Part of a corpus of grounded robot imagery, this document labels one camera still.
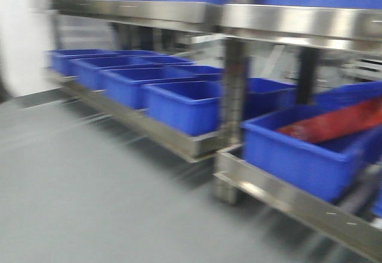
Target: white wall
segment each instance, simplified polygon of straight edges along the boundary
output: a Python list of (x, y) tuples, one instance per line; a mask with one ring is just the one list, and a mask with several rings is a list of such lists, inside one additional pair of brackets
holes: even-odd
[(54, 89), (43, 67), (44, 51), (53, 49), (50, 22), (38, 14), (30, 0), (0, 0), (0, 57), (2, 77), (10, 93), (26, 95)]

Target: stainless steel shelf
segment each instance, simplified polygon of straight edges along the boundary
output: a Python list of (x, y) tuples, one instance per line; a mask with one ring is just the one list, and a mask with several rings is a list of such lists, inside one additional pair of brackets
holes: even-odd
[(234, 38), (382, 54), (382, 10), (225, 5), (221, 26)]
[(189, 163), (196, 163), (211, 158), (221, 148), (218, 132), (191, 137), (177, 132), (149, 117), (142, 110), (131, 110), (104, 97), (101, 93), (90, 91), (58, 73), (48, 71), (49, 76), (58, 82), (68, 94), (80, 98), (87, 105), (112, 115), (119, 122), (135, 128), (151, 140), (169, 149)]
[(203, 2), (51, 0), (51, 8), (67, 16), (187, 32), (216, 32), (221, 18), (221, 6)]
[[(227, 188), (238, 188), (370, 260), (382, 262), (382, 232), (345, 211), (349, 203), (343, 200), (334, 206), (313, 197), (245, 162), (240, 158), (240, 149), (237, 145), (217, 153), (215, 176)], [(221, 199), (232, 200), (222, 184), (216, 185), (216, 192)]]

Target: metal shelving unit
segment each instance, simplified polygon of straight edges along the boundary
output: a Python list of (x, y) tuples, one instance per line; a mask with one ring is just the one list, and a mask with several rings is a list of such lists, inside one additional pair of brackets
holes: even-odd
[(221, 21), (227, 37), (223, 77), (222, 135), (224, 150), (216, 158), (215, 193), (235, 203), (240, 191), (325, 233), (351, 250), (382, 262), (382, 232), (352, 215), (376, 191), (380, 168), (337, 205), (317, 199), (241, 159), (241, 107), (247, 81), (249, 41), (300, 46), (297, 102), (306, 104), (312, 92), (320, 49), (368, 55), (382, 54), (382, 12), (336, 8), (225, 5)]
[(62, 77), (54, 71), (48, 71), (49, 77), (59, 83), (68, 94), (78, 97), (87, 105), (112, 115), (120, 123), (134, 128), (151, 140), (169, 149), (189, 163), (196, 163), (213, 157), (220, 142), (218, 132), (210, 132), (191, 137), (177, 132), (144, 115), (144, 110), (132, 110), (106, 98), (100, 92), (90, 91), (77, 84), (73, 77)]
[(200, 137), (188, 137), (89, 91), (72, 79), (54, 75), (63, 89), (89, 105), (113, 115), (189, 162), (216, 156), (216, 195), (235, 203), (240, 190), (307, 224), (351, 250), (382, 262), (382, 232), (352, 213), (375, 191), (380, 169), (370, 172), (336, 206), (265, 173), (240, 158), (242, 107), (247, 84), (250, 41), (303, 47), (297, 102), (307, 103), (312, 91), (320, 49), (382, 55), (382, 12), (334, 8), (264, 5), (216, 5), (185, 2), (52, 0), (50, 7), (67, 16), (185, 32), (223, 32), (226, 63), (221, 101), (221, 128)]

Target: red object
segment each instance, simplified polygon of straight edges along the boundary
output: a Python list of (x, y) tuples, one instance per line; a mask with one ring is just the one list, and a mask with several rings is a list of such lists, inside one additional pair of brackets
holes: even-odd
[(377, 97), (292, 123), (277, 131), (310, 143), (320, 143), (366, 130), (381, 123), (382, 97)]

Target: grey floor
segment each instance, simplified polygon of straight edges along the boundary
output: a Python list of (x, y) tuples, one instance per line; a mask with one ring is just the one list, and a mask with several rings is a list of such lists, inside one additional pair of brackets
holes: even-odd
[(219, 202), (212, 162), (48, 100), (0, 105), (1, 263), (369, 262), (254, 199)]

